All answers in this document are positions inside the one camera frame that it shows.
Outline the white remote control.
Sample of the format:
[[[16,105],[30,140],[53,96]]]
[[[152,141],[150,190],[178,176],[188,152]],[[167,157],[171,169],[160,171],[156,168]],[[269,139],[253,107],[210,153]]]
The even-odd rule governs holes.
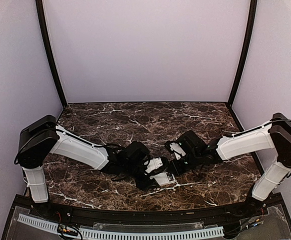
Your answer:
[[[155,181],[158,183],[160,187],[169,184],[174,184],[176,182],[174,174],[169,172],[161,172],[157,175],[154,175],[152,178],[155,179]]]

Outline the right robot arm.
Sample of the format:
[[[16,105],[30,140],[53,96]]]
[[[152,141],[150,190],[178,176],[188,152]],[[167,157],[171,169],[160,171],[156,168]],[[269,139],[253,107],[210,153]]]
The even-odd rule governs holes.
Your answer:
[[[177,140],[167,141],[165,147],[175,155],[167,167],[167,171],[175,176],[198,166],[220,164],[237,156],[274,149],[274,161],[253,185],[250,198],[240,207],[245,217],[251,217],[260,209],[260,202],[291,173],[291,119],[278,112],[257,127],[221,136],[209,143],[189,130]]]

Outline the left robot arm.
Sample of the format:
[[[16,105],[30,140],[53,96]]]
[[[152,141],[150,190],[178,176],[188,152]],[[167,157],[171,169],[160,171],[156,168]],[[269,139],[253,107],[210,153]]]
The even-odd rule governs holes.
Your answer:
[[[127,174],[140,190],[159,187],[154,179],[156,172],[147,172],[152,160],[150,151],[141,142],[134,141],[126,147],[115,143],[98,145],[67,131],[56,123],[54,116],[46,115],[20,132],[14,159],[14,164],[20,165],[25,173],[37,211],[45,218],[56,214],[56,206],[49,202],[43,169],[48,154],[70,158],[107,174]]]

